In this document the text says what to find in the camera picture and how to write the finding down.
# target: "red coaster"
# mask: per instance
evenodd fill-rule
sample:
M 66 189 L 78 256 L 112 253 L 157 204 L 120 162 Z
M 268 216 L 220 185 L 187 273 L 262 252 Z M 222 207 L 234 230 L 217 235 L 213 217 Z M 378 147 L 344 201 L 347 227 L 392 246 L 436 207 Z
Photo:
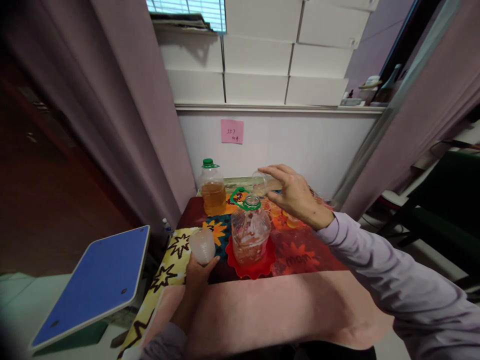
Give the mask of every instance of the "red coaster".
M 234 249 L 232 247 L 232 237 L 228 238 L 228 245 L 225 248 L 225 252 L 228 254 L 228 265 L 235 269 L 236 274 L 240 277 L 249 277 L 252 280 L 258 279 L 260 275 L 268 275 L 271 272 L 272 265 L 277 261 L 275 255 L 275 244 L 269 236 L 266 243 L 265 256 L 260 261 L 247 266 L 242 267 L 237 262 L 234 255 Z

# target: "lavender sleeve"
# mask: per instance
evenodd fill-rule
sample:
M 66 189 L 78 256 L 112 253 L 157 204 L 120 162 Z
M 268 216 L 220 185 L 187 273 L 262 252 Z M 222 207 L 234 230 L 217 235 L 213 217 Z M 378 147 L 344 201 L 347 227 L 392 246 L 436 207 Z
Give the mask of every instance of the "lavender sleeve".
M 414 360 L 480 359 L 480 308 L 463 290 L 344 213 L 317 231 L 385 313 Z
M 169 322 L 165 328 L 145 345 L 139 360 L 182 359 L 187 336 L 181 328 Z

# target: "white bottle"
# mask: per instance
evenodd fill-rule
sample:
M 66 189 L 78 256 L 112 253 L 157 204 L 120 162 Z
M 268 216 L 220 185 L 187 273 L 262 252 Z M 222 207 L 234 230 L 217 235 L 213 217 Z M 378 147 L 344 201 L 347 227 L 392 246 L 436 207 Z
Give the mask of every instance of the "white bottle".
M 214 233 L 206 227 L 195 230 L 188 239 L 190 249 L 200 265 L 207 265 L 215 256 Z
M 170 226 L 169 222 L 167 221 L 167 218 L 164 217 L 162 219 L 162 221 L 163 221 L 163 228 L 165 229 L 168 236 L 171 236 L 174 233 L 174 231 L 172 230 L 172 227 Z

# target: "cable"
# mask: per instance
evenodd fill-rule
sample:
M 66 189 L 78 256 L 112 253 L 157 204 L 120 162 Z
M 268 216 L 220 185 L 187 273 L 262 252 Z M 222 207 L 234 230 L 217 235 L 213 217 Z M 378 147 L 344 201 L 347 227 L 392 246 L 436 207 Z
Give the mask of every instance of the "cable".
M 370 226 L 374 227 L 374 228 L 377 229 L 377 230 L 380 230 L 379 227 L 376 227 L 375 225 L 373 225 L 373 224 L 372 224 L 370 221 L 368 221 L 363 215 L 361 216 L 361 218 L 362 218 L 363 220 L 365 220 L 365 221 L 367 222 L 367 224 L 369 224 Z M 401 231 L 400 231 L 400 232 L 396 232 L 396 233 L 394 233 L 394 234 L 403 234 L 403 233 L 405 232 L 404 226 L 403 226 L 402 224 L 398 224 L 398 225 L 401 226 Z
M 437 142 L 437 143 L 433 144 L 432 146 L 430 146 L 430 148 L 428 149 L 428 152 L 429 152 L 430 154 L 432 154 L 434 157 L 436 157 L 437 159 L 439 159 L 440 157 L 433 152 L 434 147 L 436 147 L 438 144 L 448 144 L 448 141 L 450 141 L 450 140 L 451 140 L 451 139 L 440 140 L 439 142 Z
M 379 228 L 379 227 L 376 227 L 375 225 L 373 225 L 373 224 L 372 224 L 370 221 L 368 221 L 366 218 L 364 218 L 364 216 L 363 216 L 363 215 L 361 216 L 361 218 L 362 218 L 363 220 L 365 220 L 365 221 L 367 222 L 367 224 L 368 224 L 368 225 L 370 225 L 370 226 L 373 226 L 373 227 L 374 227 L 375 229 L 377 229 L 377 230 L 380 230 L 380 228 Z

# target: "curtain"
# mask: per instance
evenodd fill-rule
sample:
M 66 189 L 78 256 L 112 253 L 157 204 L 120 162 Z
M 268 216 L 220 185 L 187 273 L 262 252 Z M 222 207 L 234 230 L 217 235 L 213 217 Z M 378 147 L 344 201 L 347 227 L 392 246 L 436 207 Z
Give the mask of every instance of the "curtain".
M 336 193 L 354 219 L 480 102 L 480 1 L 447 0 Z
M 145 0 L 27 0 L 4 40 L 154 234 L 195 182 Z

